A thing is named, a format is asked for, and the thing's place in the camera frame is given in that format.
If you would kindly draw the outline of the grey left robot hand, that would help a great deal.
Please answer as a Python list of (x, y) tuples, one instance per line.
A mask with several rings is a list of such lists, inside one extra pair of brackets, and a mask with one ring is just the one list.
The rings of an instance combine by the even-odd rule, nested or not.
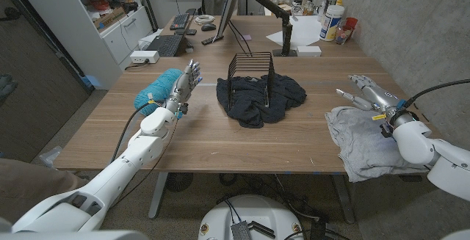
[(183, 73), (176, 79), (165, 101), (165, 108), (176, 112), (180, 105), (186, 103), (194, 88), (202, 81), (200, 76), (200, 63), (191, 59)]

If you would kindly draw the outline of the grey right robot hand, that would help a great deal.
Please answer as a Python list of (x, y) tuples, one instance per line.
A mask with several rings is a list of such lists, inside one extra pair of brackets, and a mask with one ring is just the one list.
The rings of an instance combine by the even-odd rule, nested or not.
[(357, 108), (364, 111), (385, 112), (386, 117), (393, 117), (400, 113), (397, 108), (400, 100), (389, 91), (378, 86), (372, 79), (358, 75), (351, 75), (348, 78), (357, 85), (363, 96), (354, 96), (340, 89), (336, 89), (336, 93), (349, 100)]

